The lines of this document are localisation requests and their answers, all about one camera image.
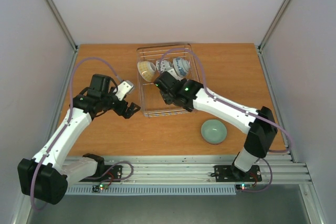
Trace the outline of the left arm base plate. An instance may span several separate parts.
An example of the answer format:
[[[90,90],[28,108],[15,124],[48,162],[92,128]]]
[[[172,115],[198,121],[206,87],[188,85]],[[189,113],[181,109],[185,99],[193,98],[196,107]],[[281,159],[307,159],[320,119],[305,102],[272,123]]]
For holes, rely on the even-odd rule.
[[[98,178],[98,179],[82,179],[80,182],[98,182],[100,183],[103,180],[111,180],[113,178],[114,181],[117,179],[120,179],[122,176],[122,165],[117,165],[114,168],[110,169],[104,176]]]

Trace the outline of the yellow patterned bowl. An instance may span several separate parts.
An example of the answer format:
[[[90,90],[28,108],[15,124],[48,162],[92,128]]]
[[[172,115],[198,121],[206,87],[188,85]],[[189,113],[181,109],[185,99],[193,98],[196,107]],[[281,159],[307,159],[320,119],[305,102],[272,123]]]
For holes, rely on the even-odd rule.
[[[147,82],[152,82],[155,76],[156,67],[150,61],[140,61],[137,63],[140,76]]]

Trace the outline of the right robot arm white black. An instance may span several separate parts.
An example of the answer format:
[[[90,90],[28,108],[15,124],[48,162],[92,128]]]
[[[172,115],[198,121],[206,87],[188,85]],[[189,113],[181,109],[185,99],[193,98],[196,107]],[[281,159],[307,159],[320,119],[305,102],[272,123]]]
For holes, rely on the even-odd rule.
[[[177,80],[167,71],[154,80],[166,104],[173,104],[189,112],[203,111],[222,119],[245,133],[242,150],[231,164],[229,174],[235,181],[242,181],[258,159],[266,157],[277,135],[272,111],[244,107],[225,99],[202,83],[194,80]]]

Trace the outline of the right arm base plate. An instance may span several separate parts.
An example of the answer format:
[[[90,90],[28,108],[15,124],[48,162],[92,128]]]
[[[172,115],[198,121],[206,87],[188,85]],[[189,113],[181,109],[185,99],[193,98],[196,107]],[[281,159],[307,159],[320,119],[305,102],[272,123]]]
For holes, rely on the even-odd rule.
[[[216,182],[261,182],[262,176],[258,165],[253,165],[247,172],[239,170],[234,165],[215,165],[211,177],[215,177]]]

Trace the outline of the pink patterned bowl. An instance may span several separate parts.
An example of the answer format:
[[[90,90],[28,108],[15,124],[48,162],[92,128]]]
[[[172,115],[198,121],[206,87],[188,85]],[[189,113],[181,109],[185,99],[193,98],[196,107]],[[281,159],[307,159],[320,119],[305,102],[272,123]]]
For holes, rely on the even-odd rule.
[[[159,73],[162,73],[162,72],[165,72],[165,71],[171,69],[173,67],[173,65],[170,61],[167,61],[165,59],[162,59],[162,60],[158,59],[155,62],[155,67],[156,67],[156,70]]]

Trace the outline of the blue floral white bowl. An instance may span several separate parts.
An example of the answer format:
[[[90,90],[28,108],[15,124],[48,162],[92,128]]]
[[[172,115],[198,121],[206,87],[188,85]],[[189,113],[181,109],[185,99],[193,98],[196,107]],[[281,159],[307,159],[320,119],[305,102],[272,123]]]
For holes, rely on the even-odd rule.
[[[186,78],[191,68],[190,62],[181,57],[173,59],[173,67],[180,78]]]

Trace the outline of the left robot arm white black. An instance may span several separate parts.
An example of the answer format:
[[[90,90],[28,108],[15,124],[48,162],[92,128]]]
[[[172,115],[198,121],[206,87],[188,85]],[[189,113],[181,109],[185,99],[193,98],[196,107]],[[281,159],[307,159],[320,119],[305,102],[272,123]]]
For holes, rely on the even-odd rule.
[[[65,166],[69,151],[82,132],[97,117],[108,111],[129,119],[140,110],[125,98],[134,89],[129,80],[117,84],[112,77],[94,74],[90,85],[71,100],[65,118],[48,142],[32,159],[23,158],[18,166],[22,193],[31,204],[41,200],[55,205],[67,189],[82,180],[102,180],[108,173],[104,158],[87,153],[78,161]]]

